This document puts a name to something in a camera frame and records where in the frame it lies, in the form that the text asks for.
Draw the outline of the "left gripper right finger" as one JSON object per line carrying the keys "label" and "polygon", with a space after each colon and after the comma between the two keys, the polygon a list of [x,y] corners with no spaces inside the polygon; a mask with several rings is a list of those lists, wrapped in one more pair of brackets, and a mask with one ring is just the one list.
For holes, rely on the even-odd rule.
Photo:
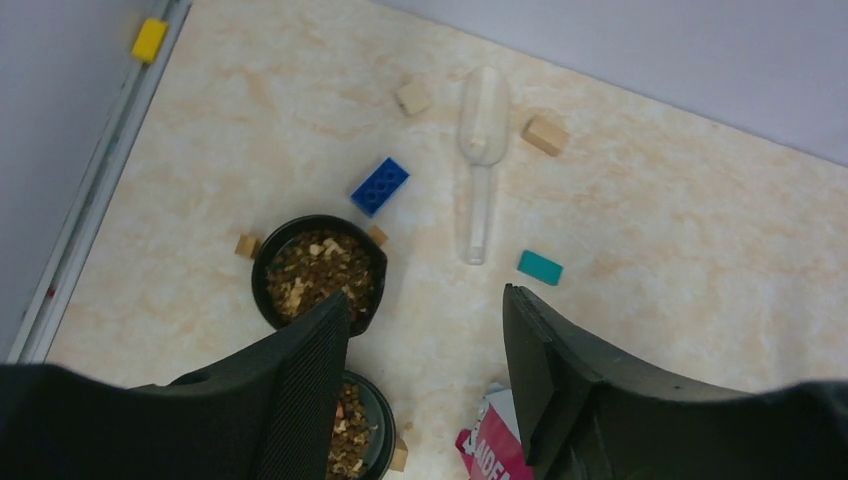
{"label": "left gripper right finger", "polygon": [[509,378],[539,479],[843,479],[847,385],[745,393],[650,364],[523,286],[503,291]]}

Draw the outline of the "pet food bag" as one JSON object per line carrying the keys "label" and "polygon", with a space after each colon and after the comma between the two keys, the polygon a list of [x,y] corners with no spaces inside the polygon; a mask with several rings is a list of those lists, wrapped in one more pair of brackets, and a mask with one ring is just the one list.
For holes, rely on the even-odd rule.
{"label": "pet food bag", "polygon": [[478,406],[476,423],[459,432],[455,447],[471,480],[533,480],[525,464],[512,390],[488,386]]}

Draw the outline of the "clear plastic scoop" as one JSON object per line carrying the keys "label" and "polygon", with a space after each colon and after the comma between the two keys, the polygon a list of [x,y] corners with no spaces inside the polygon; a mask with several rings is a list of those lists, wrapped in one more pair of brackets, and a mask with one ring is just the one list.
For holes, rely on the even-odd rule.
{"label": "clear plastic scoop", "polygon": [[463,260],[486,260],[494,203],[494,166],[505,156],[510,127],[509,84],[500,70],[480,66],[466,79],[458,148],[469,167],[470,197]]}

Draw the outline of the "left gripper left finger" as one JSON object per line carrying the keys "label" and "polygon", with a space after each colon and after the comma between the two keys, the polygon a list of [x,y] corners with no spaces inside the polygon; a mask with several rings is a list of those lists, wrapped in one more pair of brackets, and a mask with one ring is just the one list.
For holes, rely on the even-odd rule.
{"label": "left gripper left finger", "polygon": [[1,369],[5,479],[321,479],[351,311],[293,324],[165,386],[118,388],[50,364]]}

